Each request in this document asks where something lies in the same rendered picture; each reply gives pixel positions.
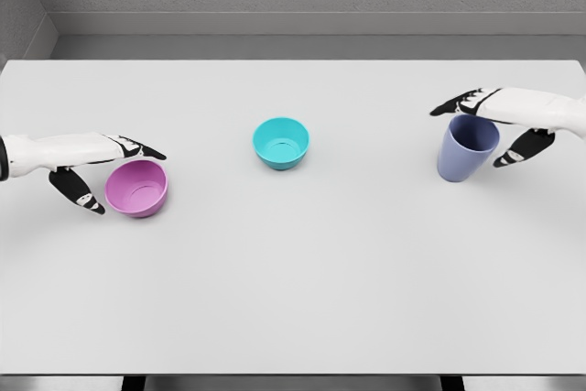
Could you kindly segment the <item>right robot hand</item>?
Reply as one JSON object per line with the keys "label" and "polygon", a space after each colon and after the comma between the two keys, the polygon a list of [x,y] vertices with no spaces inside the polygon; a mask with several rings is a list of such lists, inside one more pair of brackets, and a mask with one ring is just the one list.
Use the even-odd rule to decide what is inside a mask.
{"label": "right robot hand", "polygon": [[567,98],[550,92],[479,88],[449,99],[430,114],[470,114],[525,127],[525,133],[494,161],[495,168],[503,168],[529,160],[553,144],[556,133],[568,127],[568,102]]}

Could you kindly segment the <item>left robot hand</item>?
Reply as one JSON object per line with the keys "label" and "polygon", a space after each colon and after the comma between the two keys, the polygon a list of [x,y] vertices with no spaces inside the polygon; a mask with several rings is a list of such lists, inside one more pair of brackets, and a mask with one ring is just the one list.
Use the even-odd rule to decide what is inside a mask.
{"label": "left robot hand", "polygon": [[88,164],[101,164],[129,157],[167,157],[154,148],[126,136],[87,133],[53,136],[39,140],[48,160],[49,182],[72,203],[103,215],[105,208],[96,200],[89,186],[73,170]]}

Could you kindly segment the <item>lavender blue cup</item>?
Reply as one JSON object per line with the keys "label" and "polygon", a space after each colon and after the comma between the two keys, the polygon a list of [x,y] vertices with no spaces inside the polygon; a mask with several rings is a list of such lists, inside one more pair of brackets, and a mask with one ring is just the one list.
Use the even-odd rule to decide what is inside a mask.
{"label": "lavender blue cup", "polygon": [[437,171],[449,182],[469,178],[493,153],[500,141],[495,123],[469,114],[454,116],[442,139]]}

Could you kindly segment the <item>pink bowl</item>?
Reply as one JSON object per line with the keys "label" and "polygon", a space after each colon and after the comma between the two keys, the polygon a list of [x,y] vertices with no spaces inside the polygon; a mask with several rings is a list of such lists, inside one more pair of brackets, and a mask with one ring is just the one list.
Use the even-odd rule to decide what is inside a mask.
{"label": "pink bowl", "polygon": [[109,205],[133,218],[146,218],[159,212],[167,195],[167,172],[150,160],[124,163],[111,173],[104,185]]}

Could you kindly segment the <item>teal bowl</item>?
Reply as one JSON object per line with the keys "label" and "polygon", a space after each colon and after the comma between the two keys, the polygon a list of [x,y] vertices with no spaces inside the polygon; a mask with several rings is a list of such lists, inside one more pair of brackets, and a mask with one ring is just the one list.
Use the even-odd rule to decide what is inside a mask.
{"label": "teal bowl", "polygon": [[255,153],[274,170],[294,168],[309,149],[309,131],[298,120],[276,117],[264,121],[253,133]]}

